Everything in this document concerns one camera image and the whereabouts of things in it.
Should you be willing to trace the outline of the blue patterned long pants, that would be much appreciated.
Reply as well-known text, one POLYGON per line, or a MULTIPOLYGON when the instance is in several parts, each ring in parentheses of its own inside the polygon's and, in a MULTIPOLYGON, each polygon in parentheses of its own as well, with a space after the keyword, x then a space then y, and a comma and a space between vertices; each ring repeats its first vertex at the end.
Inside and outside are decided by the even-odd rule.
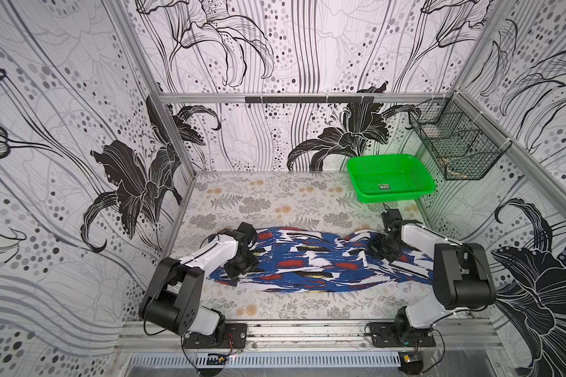
POLYGON ((382 238, 371 229, 346 237, 289 227, 257 231, 251 253, 254 270, 233 280, 223 267, 209 275, 215 283, 261 292, 357 292, 380 284, 431 284, 433 259, 409 246, 392 262, 370 247, 382 238))

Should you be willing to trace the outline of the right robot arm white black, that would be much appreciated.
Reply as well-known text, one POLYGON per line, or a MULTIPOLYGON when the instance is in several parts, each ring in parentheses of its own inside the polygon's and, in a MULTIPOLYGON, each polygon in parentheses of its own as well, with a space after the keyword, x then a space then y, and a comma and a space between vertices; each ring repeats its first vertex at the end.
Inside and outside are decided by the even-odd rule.
POLYGON ((399 309, 393 322, 366 325, 377 348, 433 347, 433 330, 438 322, 459 312, 485 309, 496 300, 486 252, 479 244, 462 243, 423 225, 401 221, 369 246, 376 256, 389 262, 399 262, 407 248, 433 260, 432 291, 399 309))

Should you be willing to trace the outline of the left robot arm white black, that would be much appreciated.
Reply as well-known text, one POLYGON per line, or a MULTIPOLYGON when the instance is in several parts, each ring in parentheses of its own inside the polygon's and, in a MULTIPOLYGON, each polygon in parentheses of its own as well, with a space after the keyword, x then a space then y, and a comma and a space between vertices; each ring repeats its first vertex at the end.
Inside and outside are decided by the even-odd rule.
POLYGON ((204 280, 218 268, 237 282, 254 270, 257 257, 250 251, 256 241, 253 226, 243 222, 237 229, 224 229, 209 238, 199 251, 182 259, 162 259, 141 301, 139 316, 178 336, 204 336, 218 344, 225 335, 225 317, 201 306, 204 280))

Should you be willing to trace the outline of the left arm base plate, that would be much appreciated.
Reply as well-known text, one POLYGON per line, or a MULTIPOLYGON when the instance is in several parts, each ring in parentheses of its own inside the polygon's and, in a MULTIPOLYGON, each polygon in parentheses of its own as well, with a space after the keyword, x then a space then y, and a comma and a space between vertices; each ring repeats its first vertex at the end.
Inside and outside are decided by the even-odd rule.
POLYGON ((191 332, 183 336, 186 349, 225 349, 242 350, 245 348, 248 335, 247 323, 224 322, 209 336, 191 332))

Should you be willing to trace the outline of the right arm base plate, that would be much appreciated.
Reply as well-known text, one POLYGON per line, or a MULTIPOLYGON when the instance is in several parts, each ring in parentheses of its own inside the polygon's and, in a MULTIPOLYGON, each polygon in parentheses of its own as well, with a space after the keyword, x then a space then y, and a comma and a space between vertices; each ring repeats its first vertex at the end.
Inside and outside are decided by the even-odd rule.
POLYGON ((395 325, 391 322, 370 322, 365 327, 365 334, 377 348, 417 349, 436 346, 431 331, 415 329, 408 325, 395 325))

